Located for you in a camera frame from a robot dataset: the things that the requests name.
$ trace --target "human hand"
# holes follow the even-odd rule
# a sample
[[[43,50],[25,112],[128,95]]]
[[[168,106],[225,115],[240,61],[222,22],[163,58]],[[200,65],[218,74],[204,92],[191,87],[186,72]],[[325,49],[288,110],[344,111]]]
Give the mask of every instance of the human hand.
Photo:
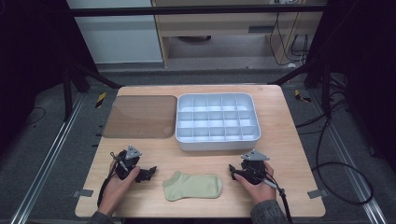
[[[98,211],[108,217],[111,217],[119,203],[122,201],[126,191],[129,189],[129,187],[131,187],[132,183],[134,183],[139,171],[140,167],[136,166],[123,180],[113,173],[113,176],[111,176],[105,191],[103,192],[103,198]]]
[[[267,170],[267,174],[269,174],[270,176],[274,176],[274,169],[266,161],[264,161],[264,165]],[[258,185],[252,185],[241,175],[234,174],[234,176],[250,195],[254,205],[264,201],[276,199],[276,189],[265,184],[264,181],[262,181]]]

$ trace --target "white wall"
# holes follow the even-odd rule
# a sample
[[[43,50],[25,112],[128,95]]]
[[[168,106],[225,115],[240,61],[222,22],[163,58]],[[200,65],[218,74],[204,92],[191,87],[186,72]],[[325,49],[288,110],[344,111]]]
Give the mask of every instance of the white wall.
[[[67,0],[71,8],[151,7],[149,0]],[[153,16],[76,17],[95,63],[161,63]]]

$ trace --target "right hand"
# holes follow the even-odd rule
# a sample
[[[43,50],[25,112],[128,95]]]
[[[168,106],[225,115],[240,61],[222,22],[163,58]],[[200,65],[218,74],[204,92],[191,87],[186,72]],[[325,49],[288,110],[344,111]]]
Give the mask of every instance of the right hand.
[[[266,161],[264,161],[264,165],[267,173],[271,176],[274,176],[274,169]],[[252,185],[241,175],[234,174],[234,176],[250,195],[254,205],[264,201],[276,200],[276,189],[265,184],[264,181],[258,185]]]

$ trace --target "brown translucent lid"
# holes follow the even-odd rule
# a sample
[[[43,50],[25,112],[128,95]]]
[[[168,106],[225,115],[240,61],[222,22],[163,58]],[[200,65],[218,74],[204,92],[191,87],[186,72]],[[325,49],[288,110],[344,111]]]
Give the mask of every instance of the brown translucent lid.
[[[175,96],[119,96],[111,108],[103,137],[170,137],[175,132],[176,108]]]

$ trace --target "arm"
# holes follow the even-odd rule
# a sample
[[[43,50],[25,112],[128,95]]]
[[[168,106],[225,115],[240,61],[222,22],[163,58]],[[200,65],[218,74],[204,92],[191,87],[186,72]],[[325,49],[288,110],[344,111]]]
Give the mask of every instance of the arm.
[[[113,223],[111,217],[116,210],[123,196],[134,183],[134,179],[139,174],[140,167],[136,166],[128,176],[121,180],[118,176],[111,176],[103,193],[103,199],[98,210],[93,214],[91,224],[109,224]]]
[[[267,162],[264,162],[264,165],[267,173],[274,175],[274,169]],[[254,207],[250,212],[253,224],[289,223],[276,201],[276,189],[264,182],[252,185],[241,175],[235,174],[234,176],[250,195],[254,203]]]

